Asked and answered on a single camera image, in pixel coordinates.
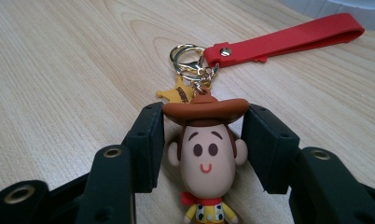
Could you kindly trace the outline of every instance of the wooden table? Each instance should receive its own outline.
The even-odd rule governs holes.
[[[174,86],[173,47],[310,20],[275,0],[0,1],[0,190],[29,179],[55,189],[87,173],[95,152],[119,144],[140,110],[161,101],[155,92]],[[267,107],[300,147],[330,150],[375,188],[375,32],[224,68],[213,95]],[[168,146],[178,127],[166,120],[165,129]],[[181,190],[164,156],[158,187],[137,195],[138,223],[182,222]],[[263,192],[249,163],[225,197],[242,223],[292,223],[287,199]]]

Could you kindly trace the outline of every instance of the brown cowboy hat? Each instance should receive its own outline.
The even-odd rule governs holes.
[[[185,126],[196,120],[215,120],[230,124],[239,119],[249,103],[244,99],[218,101],[211,95],[197,95],[190,104],[169,103],[162,111],[173,122]]]

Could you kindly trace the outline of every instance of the red silicone strap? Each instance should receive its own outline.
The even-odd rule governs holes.
[[[246,62],[264,63],[271,56],[347,43],[364,32],[365,29],[350,14],[341,13],[235,44],[215,44],[205,50],[204,57],[210,66],[217,63],[220,67]],[[221,55],[225,48],[230,50],[229,56]]]

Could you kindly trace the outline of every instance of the woody keychain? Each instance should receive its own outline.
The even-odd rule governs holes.
[[[158,97],[170,101],[164,115],[182,126],[179,142],[168,148],[168,160],[179,166],[187,192],[182,203],[189,205],[184,223],[238,223],[236,213],[222,197],[229,191],[236,165],[247,160],[248,149],[242,139],[235,139],[229,124],[239,119],[249,107],[244,99],[218,101],[211,95],[211,83],[219,68],[246,62],[265,63],[271,56],[316,49],[350,42],[364,29],[346,13],[309,21],[269,35],[243,42],[215,44],[210,48],[180,45],[170,53],[177,81]],[[200,55],[193,63],[180,63],[189,51]],[[208,67],[203,67],[204,60]]]

